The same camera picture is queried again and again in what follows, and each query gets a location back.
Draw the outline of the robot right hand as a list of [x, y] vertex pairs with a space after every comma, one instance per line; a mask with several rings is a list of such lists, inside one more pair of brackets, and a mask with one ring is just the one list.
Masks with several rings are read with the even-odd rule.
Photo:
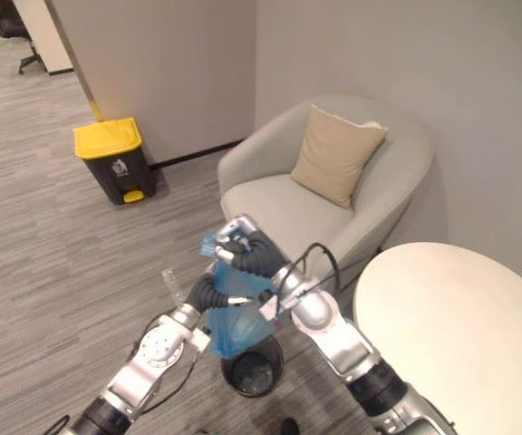
[[274, 277], [290, 264], [273, 240], [246, 214], [228, 221], [216, 235], [216, 258], [249, 274]]

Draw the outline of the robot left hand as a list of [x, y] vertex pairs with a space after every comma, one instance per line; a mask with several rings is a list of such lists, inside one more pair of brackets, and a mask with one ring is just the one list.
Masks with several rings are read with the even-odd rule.
[[256, 300], [250, 296], [225, 295], [214, 286], [214, 276], [206, 272], [191, 287], [185, 304], [203, 314], [211, 308], [251, 306]]

